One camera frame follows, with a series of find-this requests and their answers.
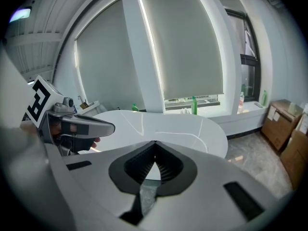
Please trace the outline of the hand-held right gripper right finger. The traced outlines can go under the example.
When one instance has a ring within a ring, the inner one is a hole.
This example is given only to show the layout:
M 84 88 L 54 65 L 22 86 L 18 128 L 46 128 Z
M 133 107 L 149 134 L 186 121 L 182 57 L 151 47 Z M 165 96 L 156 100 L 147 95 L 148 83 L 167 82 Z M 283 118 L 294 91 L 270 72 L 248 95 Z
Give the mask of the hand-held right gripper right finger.
M 261 231 L 287 207 L 289 193 L 276 198 L 263 184 L 233 163 L 215 155 L 167 143 L 197 166 L 193 183 L 181 194 L 158 197 L 143 219 L 146 231 Z M 261 208 L 248 220 L 225 185 L 236 183 Z

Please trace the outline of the black window frame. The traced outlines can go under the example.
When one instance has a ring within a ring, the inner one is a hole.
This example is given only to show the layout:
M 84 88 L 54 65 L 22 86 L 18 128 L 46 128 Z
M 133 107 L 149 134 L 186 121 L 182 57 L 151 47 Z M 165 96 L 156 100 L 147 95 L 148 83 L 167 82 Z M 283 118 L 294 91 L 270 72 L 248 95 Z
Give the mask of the black window frame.
M 241 92 L 245 102 L 257 102 L 260 95 L 261 67 L 257 38 L 247 14 L 226 9 L 239 47 Z

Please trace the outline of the wide grey roller blind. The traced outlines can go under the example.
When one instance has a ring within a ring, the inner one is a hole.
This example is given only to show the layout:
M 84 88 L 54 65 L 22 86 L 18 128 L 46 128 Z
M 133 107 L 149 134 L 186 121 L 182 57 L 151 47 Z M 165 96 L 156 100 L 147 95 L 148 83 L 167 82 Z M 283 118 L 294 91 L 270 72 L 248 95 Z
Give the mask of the wide grey roller blind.
M 166 100 L 223 93 L 220 50 L 200 0 L 142 0 Z
M 122 0 L 104 9 L 77 38 L 78 67 L 88 101 L 107 110 L 145 108 L 130 49 Z

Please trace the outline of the plain cardboard box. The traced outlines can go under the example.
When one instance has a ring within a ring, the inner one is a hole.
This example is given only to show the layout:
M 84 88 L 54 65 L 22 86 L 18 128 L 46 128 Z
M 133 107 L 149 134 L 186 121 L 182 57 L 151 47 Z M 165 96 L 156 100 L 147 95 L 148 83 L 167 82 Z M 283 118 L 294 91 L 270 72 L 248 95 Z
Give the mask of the plain cardboard box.
M 261 134 L 280 151 L 285 148 L 302 114 L 303 109 L 288 100 L 272 101 Z

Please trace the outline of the person's left hand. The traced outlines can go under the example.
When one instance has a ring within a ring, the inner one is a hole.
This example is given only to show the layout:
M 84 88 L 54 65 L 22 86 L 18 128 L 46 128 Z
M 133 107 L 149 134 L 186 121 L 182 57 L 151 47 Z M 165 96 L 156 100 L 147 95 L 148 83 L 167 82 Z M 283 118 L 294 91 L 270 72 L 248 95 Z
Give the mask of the person's left hand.
M 100 138 L 77 138 L 85 125 L 72 124 L 67 122 L 52 122 L 50 125 L 51 136 L 57 146 L 66 148 L 67 154 L 77 154 L 79 151 L 88 151 L 96 148 Z

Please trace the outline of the clear water bottle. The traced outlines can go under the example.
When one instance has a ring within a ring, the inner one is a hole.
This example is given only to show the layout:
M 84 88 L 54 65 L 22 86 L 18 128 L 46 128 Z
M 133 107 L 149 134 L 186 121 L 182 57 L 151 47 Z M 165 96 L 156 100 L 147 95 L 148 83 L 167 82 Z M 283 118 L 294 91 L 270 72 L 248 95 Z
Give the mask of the clear water bottle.
M 237 113 L 238 114 L 242 113 L 243 112 L 243 108 L 244 108 L 244 93 L 241 92 Z

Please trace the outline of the ceiling light panel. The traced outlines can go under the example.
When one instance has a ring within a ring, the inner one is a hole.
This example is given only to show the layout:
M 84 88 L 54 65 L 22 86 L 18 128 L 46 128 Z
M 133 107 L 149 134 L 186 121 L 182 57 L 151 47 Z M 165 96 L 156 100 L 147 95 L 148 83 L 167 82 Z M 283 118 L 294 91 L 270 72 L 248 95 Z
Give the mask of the ceiling light panel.
M 12 23 L 20 19 L 27 19 L 31 14 L 31 10 L 32 10 L 31 6 L 23 7 L 16 10 L 11 16 L 9 23 Z

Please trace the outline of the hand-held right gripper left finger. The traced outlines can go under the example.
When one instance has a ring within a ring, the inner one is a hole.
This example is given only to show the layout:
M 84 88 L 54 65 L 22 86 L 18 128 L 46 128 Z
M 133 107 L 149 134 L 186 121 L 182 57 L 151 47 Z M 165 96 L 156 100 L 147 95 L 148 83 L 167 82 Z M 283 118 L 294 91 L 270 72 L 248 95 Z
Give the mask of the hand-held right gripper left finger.
M 156 163 L 155 141 L 62 160 L 86 193 L 109 212 L 130 224 L 156 230 L 156 217 L 150 216 L 156 181 L 148 175 Z

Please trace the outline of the white sink basin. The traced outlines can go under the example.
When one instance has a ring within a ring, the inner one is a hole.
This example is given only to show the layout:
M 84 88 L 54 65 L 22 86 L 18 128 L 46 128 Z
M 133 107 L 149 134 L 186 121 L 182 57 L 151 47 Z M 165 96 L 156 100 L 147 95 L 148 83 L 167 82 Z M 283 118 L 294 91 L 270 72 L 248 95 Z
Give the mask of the white sink basin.
M 104 113 L 107 112 L 107 109 L 100 104 L 99 101 L 94 101 L 92 103 L 89 104 L 89 106 L 83 110 L 81 110 L 79 112 L 80 115 L 84 115 L 84 116 L 95 116 L 98 115 L 100 113 Z

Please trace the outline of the white window ledge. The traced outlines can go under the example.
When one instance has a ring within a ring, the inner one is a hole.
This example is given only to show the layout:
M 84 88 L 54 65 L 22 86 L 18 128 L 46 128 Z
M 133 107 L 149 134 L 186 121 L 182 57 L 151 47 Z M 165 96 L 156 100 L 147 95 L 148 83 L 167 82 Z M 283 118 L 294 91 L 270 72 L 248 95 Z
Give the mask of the white window ledge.
M 228 113 L 221 105 L 199 107 L 198 115 L 219 124 L 227 136 L 259 129 L 263 126 L 268 109 L 258 107 L 254 102 L 245 102 L 240 113 Z

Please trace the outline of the cardboard box with white label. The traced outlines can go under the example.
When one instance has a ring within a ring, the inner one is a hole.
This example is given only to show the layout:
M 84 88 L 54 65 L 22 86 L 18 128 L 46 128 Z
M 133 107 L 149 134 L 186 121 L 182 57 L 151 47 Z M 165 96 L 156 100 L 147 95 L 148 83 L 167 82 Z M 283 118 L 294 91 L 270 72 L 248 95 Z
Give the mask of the cardboard box with white label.
M 296 190 L 308 170 L 308 136 L 301 131 L 294 130 L 291 141 L 282 152 L 280 159 L 293 189 Z

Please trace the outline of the white carton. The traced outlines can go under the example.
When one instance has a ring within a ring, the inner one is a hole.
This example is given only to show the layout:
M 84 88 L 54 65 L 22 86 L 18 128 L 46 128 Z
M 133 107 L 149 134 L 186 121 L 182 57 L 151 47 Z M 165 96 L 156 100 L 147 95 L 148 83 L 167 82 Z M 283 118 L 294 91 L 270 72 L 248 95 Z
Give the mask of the white carton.
M 302 132 L 304 135 L 308 135 L 308 114 L 302 114 L 301 119 L 298 122 L 295 130 Z

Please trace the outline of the white bathtub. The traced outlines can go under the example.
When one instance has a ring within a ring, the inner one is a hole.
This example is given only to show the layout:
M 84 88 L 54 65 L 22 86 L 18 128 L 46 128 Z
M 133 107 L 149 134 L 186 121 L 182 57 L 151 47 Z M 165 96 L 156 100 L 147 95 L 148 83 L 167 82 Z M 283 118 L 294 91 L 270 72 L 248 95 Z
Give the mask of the white bathtub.
M 208 153 L 225 159 L 228 142 L 223 129 L 214 121 L 196 115 L 109 111 L 95 116 L 115 125 L 115 132 L 104 137 L 94 154 L 139 142 L 161 141 Z

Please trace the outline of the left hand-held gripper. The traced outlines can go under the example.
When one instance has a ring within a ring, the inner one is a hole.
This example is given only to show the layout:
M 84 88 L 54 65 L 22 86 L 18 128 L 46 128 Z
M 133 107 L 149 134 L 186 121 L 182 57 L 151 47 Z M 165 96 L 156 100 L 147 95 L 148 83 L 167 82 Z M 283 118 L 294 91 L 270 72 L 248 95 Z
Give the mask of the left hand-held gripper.
M 72 98 L 63 96 L 42 76 L 38 75 L 30 87 L 33 90 L 26 114 L 33 122 L 43 143 L 58 147 L 62 156 L 72 153 L 74 138 L 107 137 L 115 132 L 115 125 L 90 116 L 75 114 Z

